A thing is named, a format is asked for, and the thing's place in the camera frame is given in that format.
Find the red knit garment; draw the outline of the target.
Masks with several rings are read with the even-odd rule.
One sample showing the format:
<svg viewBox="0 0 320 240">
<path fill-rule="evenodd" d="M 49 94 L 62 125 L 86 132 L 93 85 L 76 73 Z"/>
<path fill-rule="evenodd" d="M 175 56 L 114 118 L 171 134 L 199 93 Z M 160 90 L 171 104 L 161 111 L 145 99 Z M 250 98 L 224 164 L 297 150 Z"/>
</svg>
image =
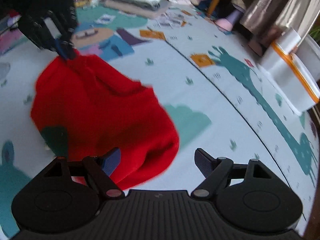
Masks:
<svg viewBox="0 0 320 240">
<path fill-rule="evenodd" d="M 68 161 L 120 149 L 111 179 L 123 190 L 164 172 L 179 136 L 153 89 L 97 55 L 58 56 L 39 76 L 30 116 L 58 156 Z"/>
</svg>

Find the white storage box orange zipper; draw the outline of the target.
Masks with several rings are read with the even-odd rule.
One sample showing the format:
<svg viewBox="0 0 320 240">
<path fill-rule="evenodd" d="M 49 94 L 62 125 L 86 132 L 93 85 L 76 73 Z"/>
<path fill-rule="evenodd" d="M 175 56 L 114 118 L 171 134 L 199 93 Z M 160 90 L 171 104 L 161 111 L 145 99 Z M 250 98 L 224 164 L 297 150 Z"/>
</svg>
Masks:
<svg viewBox="0 0 320 240">
<path fill-rule="evenodd" d="M 258 69 L 298 116 L 319 103 L 316 80 L 293 52 L 301 39 L 295 29 L 287 29 L 271 42 L 258 62 Z"/>
</svg>

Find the colourful cartoon play mat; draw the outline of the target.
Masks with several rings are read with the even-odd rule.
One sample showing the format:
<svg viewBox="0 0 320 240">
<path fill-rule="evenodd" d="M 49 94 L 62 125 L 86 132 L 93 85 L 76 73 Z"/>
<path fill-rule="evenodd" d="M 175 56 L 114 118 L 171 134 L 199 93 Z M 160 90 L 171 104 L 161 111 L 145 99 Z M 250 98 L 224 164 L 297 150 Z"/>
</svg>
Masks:
<svg viewBox="0 0 320 240">
<path fill-rule="evenodd" d="M 297 231 L 305 232 L 317 184 L 316 126 L 308 112 L 293 113 L 238 35 L 191 8 L 171 7 L 148 20 L 99 6 L 78 10 L 78 17 L 79 33 L 96 28 L 99 37 L 82 51 L 151 86 L 178 130 L 175 160 L 140 189 L 191 191 L 202 180 L 198 147 L 236 163 L 259 159 L 300 197 Z M 54 158 L 30 111 L 35 82 L 55 56 L 24 37 L 1 53 L 1 239 L 18 230 L 14 195 Z"/>
</svg>

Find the beige curtain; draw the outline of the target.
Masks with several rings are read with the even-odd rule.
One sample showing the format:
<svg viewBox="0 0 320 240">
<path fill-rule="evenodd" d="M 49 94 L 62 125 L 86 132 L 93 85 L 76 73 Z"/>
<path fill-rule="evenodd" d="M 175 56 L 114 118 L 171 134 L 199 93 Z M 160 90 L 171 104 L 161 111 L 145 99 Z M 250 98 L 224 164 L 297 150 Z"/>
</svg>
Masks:
<svg viewBox="0 0 320 240">
<path fill-rule="evenodd" d="M 287 29 L 304 38 L 319 15 L 319 0 L 253 0 L 240 20 L 264 47 Z"/>
</svg>

